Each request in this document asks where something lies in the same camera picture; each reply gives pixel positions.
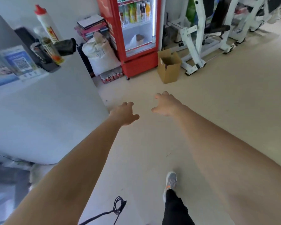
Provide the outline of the red drinks fridge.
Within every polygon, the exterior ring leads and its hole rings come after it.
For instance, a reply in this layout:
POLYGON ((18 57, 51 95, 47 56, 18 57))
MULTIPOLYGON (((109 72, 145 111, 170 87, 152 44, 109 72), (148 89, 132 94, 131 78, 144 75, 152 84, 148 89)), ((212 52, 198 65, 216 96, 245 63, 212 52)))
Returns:
POLYGON ((142 25, 122 28, 117 0, 97 0, 100 15, 109 28, 110 43, 121 62, 123 74, 127 80, 158 66, 158 51, 161 45, 161 4, 162 0, 153 0, 152 20, 142 25), (126 51, 134 35, 145 37, 141 46, 126 51))

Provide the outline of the white bottle with red cap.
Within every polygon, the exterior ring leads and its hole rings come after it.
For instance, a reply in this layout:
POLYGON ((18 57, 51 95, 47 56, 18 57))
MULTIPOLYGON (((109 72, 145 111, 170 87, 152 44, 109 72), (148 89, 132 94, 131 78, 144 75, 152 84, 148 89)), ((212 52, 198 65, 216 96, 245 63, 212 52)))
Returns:
POLYGON ((41 7, 40 5, 36 4, 34 12, 51 41, 54 44, 58 41, 62 41, 63 38, 60 35, 60 32, 58 31, 55 23, 53 22, 51 16, 48 14, 47 10, 41 7))

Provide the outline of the pack of red cans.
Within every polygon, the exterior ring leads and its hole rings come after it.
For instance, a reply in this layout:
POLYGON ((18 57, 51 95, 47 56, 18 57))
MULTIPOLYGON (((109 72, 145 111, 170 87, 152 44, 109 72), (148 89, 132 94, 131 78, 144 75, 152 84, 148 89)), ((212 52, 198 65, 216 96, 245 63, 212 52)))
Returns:
POLYGON ((123 71, 121 67, 114 68, 112 70, 106 71, 100 74, 100 79, 103 84, 108 84, 123 77, 123 71))

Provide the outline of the grey sneaker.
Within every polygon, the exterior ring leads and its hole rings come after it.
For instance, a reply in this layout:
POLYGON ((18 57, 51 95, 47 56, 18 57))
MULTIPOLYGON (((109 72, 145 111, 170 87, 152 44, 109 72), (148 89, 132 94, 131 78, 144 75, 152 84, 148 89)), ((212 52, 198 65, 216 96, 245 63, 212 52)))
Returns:
POLYGON ((166 192, 168 190, 175 190, 177 185, 177 174, 174 171, 170 171, 166 176, 166 185, 163 192, 163 201, 166 202, 166 192))

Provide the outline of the white bag in fridge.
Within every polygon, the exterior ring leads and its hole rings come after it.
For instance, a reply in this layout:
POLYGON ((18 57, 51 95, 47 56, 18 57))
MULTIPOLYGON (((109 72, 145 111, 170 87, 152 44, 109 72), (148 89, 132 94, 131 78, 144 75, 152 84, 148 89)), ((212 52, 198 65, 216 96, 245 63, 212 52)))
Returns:
POLYGON ((128 50, 132 50, 136 47, 139 47, 143 44, 145 37, 141 34, 136 34, 133 36, 133 38, 131 39, 131 41, 125 45, 125 49, 126 51, 128 50))

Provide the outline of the person's right forearm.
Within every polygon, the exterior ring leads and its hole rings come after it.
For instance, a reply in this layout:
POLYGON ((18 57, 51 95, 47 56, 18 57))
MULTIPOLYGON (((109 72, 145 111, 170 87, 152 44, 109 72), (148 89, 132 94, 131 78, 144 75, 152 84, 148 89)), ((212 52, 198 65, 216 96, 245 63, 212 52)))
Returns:
POLYGON ((235 225, 281 225, 281 166, 187 106, 170 110, 235 225))

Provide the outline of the stack of books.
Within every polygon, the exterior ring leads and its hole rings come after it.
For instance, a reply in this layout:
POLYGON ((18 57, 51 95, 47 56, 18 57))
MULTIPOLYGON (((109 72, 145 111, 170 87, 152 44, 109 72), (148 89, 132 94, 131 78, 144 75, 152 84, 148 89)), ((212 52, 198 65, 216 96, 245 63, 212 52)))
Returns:
POLYGON ((99 32, 104 35, 109 31, 105 19, 98 14, 77 21, 74 29, 86 42, 93 38, 95 32, 99 32))

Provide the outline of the black pouch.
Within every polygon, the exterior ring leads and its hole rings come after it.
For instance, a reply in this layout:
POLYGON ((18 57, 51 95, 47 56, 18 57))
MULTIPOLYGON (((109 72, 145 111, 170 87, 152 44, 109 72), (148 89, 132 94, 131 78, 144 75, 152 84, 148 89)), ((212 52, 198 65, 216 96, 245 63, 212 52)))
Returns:
POLYGON ((76 40, 74 38, 68 40, 57 41, 54 43, 60 56, 69 56, 76 52, 76 40))

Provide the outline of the person's black trouser leg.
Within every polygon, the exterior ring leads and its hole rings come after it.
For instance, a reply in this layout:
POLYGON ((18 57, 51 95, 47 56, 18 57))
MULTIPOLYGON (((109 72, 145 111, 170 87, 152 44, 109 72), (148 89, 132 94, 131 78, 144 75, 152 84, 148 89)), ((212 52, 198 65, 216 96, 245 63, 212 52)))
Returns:
POLYGON ((165 193, 165 212, 162 225, 195 225, 187 207, 175 191, 168 189, 165 193))

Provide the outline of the white sack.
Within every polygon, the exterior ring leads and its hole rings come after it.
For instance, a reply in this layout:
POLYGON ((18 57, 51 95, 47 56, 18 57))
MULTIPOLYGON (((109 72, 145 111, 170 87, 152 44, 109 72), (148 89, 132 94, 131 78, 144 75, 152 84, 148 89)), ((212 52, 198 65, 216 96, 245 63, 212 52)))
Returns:
POLYGON ((121 66, 109 41, 97 31, 82 46, 82 51, 88 58, 95 76, 121 66))

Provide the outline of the blue and white sign stand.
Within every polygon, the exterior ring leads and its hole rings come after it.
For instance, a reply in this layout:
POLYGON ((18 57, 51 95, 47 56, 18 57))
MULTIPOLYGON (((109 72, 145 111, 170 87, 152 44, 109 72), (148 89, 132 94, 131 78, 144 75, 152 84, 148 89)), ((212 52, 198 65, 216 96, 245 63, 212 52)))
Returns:
POLYGON ((45 72, 37 67, 23 45, 1 49, 0 55, 22 81, 45 75, 45 72))

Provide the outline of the white counter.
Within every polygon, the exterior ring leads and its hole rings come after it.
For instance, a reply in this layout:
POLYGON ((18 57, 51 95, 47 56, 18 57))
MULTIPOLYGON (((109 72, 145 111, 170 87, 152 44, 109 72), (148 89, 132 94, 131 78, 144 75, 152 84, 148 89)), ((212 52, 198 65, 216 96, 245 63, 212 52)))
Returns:
POLYGON ((78 52, 53 73, 0 86, 0 155, 55 164, 108 116, 78 52))

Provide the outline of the clear jar with label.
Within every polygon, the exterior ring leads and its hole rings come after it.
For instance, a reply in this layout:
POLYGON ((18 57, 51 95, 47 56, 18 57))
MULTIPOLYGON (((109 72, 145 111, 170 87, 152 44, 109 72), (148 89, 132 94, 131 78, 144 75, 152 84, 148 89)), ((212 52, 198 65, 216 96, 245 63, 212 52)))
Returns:
POLYGON ((34 33, 37 35, 41 45, 44 47, 51 59, 58 65, 62 64, 64 59, 59 54, 45 29, 42 26, 37 26, 34 28, 34 33))

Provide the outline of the black box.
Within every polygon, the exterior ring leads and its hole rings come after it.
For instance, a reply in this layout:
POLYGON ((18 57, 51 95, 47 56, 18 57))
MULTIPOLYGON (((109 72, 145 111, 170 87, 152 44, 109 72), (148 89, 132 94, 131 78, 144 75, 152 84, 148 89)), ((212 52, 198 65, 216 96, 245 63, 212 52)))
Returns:
POLYGON ((35 38, 25 27, 17 28, 14 31, 27 46, 29 55, 39 68, 49 73, 53 73, 60 68, 48 55, 39 39, 35 38))

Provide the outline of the person's left forearm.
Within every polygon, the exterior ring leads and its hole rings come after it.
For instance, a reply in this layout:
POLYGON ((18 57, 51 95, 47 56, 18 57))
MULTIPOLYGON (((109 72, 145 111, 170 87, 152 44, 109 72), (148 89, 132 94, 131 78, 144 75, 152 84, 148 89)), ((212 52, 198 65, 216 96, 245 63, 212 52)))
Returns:
POLYGON ((45 175, 4 225, 77 225, 122 126, 109 116, 45 175))

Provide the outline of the white gym machine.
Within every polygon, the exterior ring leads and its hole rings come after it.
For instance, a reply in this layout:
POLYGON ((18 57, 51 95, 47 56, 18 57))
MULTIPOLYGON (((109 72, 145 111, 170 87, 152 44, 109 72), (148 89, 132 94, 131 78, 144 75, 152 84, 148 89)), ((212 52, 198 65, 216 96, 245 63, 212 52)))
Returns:
POLYGON ((181 58, 187 76, 206 66, 203 57, 218 49, 228 54, 236 48, 235 43, 230 45, 227 41, 238 2, 231 0, 227 5, 223 0, 215 5, 215 0, 185 0, 180 18, 168 22, 181 36, 179 45, 172 47, 171 52, 189 51, 181 58))

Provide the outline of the person's left hand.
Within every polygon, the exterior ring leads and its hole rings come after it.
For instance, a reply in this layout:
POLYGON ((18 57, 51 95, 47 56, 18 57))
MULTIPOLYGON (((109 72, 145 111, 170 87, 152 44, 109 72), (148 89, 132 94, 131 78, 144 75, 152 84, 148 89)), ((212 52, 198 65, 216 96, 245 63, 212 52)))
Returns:
POLYGON ((108 119, 118 126, 127 126, 128 116, 133 114, 133 105, 133 102, 123 102, 111 110, 108 119))

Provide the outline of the row of drink bottles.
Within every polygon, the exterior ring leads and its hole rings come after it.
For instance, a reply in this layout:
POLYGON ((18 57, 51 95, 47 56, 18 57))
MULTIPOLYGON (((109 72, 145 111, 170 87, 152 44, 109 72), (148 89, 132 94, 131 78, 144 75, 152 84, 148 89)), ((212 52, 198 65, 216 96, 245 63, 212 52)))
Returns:
POLYGON ((117 0, 122 28, 152 20, 153 0, 117 0))

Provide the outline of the person's right hand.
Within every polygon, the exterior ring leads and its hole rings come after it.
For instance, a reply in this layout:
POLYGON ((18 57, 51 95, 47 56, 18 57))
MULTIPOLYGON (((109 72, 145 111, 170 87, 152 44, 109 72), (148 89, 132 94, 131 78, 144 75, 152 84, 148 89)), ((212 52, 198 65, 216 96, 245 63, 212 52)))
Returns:
POLYGON ((183 107, 183 104, 167 91, 157 93, 155 99, 157 100, 156 107, 162 108, 162 114, 160 115, 163 116, 173 116, 177 110, 183 107))

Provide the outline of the open cardboard box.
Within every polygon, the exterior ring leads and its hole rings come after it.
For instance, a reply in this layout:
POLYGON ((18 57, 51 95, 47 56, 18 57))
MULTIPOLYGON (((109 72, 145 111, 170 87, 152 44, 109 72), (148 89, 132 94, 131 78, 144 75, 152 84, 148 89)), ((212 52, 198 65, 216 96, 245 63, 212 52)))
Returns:
POLYGON ((158 51, 157 72, 163 84, 176 82, 181 68, 182 60, 177 52, 170 49, 158 51))

